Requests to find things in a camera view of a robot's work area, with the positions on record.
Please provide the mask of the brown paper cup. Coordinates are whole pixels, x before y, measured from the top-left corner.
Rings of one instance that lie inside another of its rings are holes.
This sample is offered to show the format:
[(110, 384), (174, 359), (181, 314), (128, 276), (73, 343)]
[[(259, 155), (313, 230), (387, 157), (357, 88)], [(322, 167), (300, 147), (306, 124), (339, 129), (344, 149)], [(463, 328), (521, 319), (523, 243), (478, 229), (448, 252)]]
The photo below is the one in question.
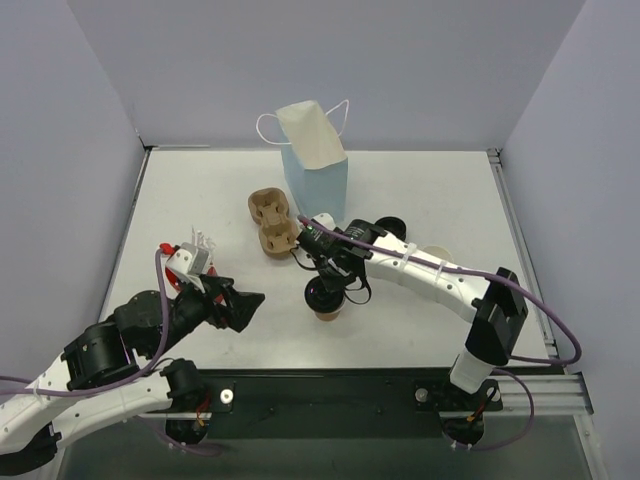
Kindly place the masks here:
[(330, 322), (335, 320), (339, 315), (340, 312), (342, 310), (343, 306), (340, 305), (338, 307), (335, 308), (329, 308), (329, 307), (318, 307), (316, 309), (313, 310), (314, 315), (321, 321), (324, 322)]

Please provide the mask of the brown pulp cup carrier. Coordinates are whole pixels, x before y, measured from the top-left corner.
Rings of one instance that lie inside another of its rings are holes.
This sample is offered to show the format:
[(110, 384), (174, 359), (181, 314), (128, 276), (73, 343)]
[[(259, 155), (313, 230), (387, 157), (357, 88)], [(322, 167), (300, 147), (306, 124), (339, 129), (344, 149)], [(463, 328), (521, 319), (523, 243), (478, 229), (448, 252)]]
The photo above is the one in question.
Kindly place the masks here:
[(296, 247), (299, 228), (290, 217), (290, 206), (285, 193), (275, 187), (253, 192), (248, 197), (248, 208), (258, 225), (258, 238), (263, 252), (273, 259), (284, 259)]

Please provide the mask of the light blue paper bag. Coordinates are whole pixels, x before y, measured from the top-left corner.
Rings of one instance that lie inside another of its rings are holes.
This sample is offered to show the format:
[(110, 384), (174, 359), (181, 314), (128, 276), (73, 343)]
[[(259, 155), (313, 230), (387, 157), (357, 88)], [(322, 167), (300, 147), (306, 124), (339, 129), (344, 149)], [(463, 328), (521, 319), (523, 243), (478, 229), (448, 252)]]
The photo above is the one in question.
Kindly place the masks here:
[(285, 180), (300, 214), (345, 219), (349, 160), (342, 144), (350, 101), (325, 111), (315, 100), (260, 115), (260, 139), (280, 148)]

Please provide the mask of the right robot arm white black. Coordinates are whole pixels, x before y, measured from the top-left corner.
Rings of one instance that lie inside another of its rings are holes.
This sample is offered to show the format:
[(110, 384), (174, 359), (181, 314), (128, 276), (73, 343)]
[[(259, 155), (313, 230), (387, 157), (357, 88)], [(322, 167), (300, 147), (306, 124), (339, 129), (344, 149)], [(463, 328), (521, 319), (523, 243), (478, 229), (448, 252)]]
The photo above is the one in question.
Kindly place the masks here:
[(297, 245), (310, 257), (326, 310), (349, 291), (372, 293), (371, 278), (404, 287), (456, 314), (470, 325), (461, 353), (443, 384), (446, 401), (464, 408), (477, 399), (494, 369), (507, 365), (528, 316), (517, 275), (505, 268), (473, 272), (420, 250), (382, 227), (356, 219), (346, 230), (301, 216)]

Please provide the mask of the black cup lid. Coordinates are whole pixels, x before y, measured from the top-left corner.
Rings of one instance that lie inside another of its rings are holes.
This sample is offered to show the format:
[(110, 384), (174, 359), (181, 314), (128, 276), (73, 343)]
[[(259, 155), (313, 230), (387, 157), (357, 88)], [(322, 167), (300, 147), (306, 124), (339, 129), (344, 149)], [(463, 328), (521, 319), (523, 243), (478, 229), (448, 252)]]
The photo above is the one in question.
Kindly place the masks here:
[(320, 277), (314, 277), (305, 286), (304, 299), (312, 311), (328, 314), (343, 306), (345, 296), (342, 291), (329, 291)]

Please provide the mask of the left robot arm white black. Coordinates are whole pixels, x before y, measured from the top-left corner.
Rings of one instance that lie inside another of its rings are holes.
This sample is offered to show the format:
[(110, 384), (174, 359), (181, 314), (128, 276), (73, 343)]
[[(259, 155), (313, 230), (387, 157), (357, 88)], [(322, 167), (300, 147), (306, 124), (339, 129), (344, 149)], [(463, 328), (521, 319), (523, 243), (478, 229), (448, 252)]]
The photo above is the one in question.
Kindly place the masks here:
[(211, 394), (191, 360), (163, 355), (207, 323), (242, 332), (265, 300), (227, 277), (170, 299), (146, 290), (88, 327), (52, 365), (1, 405), (1, 473), (17, 476), (52, 461), (59, 449), (148, 412), (201, 412)]

